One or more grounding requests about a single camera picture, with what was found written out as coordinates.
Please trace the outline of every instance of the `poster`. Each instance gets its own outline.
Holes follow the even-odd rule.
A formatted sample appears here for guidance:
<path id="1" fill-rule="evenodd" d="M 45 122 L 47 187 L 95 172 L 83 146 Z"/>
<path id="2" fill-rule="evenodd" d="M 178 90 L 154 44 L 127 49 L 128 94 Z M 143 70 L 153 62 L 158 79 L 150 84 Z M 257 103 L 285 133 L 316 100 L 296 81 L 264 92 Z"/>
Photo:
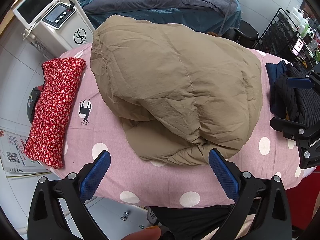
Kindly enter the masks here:
<path id="1" fill-rule="evenodd" d="M 10 174 L 41 173 L 48 170 L 23 152 L 27 137 L 0 129 L 0 159 L 4 171 Z"/>

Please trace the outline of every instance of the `machine control panel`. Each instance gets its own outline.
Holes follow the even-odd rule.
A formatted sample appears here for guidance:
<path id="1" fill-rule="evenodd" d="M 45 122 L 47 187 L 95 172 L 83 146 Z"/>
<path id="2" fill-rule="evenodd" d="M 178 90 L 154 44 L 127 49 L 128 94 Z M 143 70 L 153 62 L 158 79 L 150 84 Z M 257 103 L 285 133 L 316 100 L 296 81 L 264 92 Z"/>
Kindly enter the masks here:
<path id="1" fill-rule="evenodd" d="M 75 11 L 75 8 L 59 2 L 43 17 L 42 21 L 58 29 Z"/>

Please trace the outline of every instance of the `person's hand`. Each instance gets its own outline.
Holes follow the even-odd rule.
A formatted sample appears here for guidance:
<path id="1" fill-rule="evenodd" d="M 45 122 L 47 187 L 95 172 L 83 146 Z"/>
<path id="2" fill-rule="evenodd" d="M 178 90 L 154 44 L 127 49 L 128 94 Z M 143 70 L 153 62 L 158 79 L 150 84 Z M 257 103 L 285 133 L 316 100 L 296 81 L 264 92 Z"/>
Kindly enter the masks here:
<path id="1" fill-rule="evenodd" d="M 122 240 L 158 240 L 161 236 L 161 229 L 158 226 L 153 226 L 141 230 L 139 232 L 132 233 Z"/>

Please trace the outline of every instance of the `white machine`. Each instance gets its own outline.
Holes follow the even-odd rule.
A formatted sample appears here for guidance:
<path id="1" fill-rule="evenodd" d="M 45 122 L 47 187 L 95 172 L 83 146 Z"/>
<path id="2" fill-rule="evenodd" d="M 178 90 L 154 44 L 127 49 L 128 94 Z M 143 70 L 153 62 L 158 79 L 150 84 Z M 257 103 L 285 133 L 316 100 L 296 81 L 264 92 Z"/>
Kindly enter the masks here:
<path id="1" fill-rule="evenodd" d="M 24 38 L 54 57 L 92 42 L 94 27 L 77 0 L 23 0 L 13 13 L 26 27 Z"/>

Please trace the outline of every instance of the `qr code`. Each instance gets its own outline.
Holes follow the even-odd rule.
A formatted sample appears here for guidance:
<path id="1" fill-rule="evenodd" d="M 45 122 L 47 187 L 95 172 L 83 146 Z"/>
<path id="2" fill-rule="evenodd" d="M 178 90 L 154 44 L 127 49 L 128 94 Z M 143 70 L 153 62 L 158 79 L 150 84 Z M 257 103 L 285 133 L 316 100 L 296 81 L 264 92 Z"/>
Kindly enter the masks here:
<path id="1" fill-rule="evenodd" d="M 16 153 L 7 153 L 8 161 L 12 163 L 20 163 L 19 158 Z"/>

